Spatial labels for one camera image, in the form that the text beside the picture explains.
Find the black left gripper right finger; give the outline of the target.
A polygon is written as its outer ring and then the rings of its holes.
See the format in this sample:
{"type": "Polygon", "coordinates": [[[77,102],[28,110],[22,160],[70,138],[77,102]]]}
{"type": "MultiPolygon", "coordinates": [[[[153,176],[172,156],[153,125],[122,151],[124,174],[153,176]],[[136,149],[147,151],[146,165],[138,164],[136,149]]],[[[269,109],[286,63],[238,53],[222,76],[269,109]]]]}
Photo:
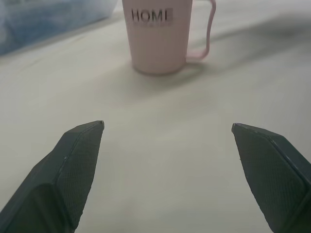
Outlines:
{"type": "Polygon", "coordinates": [[[234,123],[244,175],[274,233],[311,231],[311,165],[282,135],[234,123]]]}

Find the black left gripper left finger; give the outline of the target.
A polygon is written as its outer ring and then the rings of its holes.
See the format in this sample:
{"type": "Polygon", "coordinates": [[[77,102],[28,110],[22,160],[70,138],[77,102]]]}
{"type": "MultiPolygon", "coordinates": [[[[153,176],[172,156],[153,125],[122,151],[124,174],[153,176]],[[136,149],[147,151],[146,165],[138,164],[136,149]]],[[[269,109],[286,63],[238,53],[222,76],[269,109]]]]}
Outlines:
{"type": "Polygon", "coordinates": [[[94,180],[104,122],[65,132],[0,213],[2,233],[73,233],[94,180]]]}

